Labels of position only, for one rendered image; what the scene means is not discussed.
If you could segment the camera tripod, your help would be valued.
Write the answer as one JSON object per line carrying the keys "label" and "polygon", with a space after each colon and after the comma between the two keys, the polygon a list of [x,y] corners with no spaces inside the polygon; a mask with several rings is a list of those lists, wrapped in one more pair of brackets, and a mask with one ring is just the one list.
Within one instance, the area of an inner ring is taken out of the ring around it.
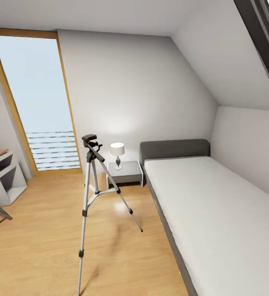
{"label": "camera tripod", "polygon": [[[80,267],[79,267],[79,282],[78,282],[78,292],[77,292],[77,296],[80,296],[80,285],[81,285],[81,274],[82,274],[82,262],[83,262],[83,256],[84,256],[84,238],[85,238],[85,227],[86,227],[86,217],[87,217],[87,210],[90,207],[90,205],[94,202],[94,200],[100,196],[101,194],[107,194],[110,192],[117,192],[122,200],[124,201],[125,205],[127,206],[130,214],[132,215],[132,217],[134,218],[135,222],[137,223],[137,225],[139,226],[137,220],[135,219],[134,215],[133,215],[133,211],[132,209],[129,208],[129,206],[127,205],[125,199],[123,198],[122,194],[121,194],[121,190],[119,187],[116,186],[115,181],[113,180],[112,176],[110,175],[108,169],[106,168],[104,161],[105,159],[98,153],[98,151],[100,150],[100,147],[103,146],[102,144],[98,144],[98,142],[94,143],[94,142],[90,142],[91,140],[97,139],[97,135],[93,135],[93,134],[89,134],[89,135],[85,135],[84,137],[82,137],[83,143],[85,148],[89,148],[90,151],[87,153],[87,170],[86,170],[86,183],[85,183],[85,193],[84,193],[84,205],[83,205],[83,211],[82,211],[82,215],[83,215],[83,228],[82,228],[82,239],[81,239],[81,249],[79,251],[79,257],[80,257]],[[98,150],[95,151],[93,149],[93,147],[98,146]],[[111,180],[112,184],[114,185],[114,189],[108,189],[108,190],[103,190],[100,191],[98,189],[98,182],[97,182],[97,171],[96,171],[96,165],[95,165],[95,159],[98,159],[99,162],[101,163],[101,165],[103,166],[106,174],[109,176],[109,179]],[[92,165],[92,172],[93,172],[93,179],[94,179],[94,184],[95,186],[93,187],[89,182],[90,182],[90,169],[91,169],[91,165]],[[91,199],[88,201],[88,190],[91,189],[94,192],[94,195],[91,197]],[[141,227],[139,226],[141,232],[143,232],[143,230],[141,229]]]}

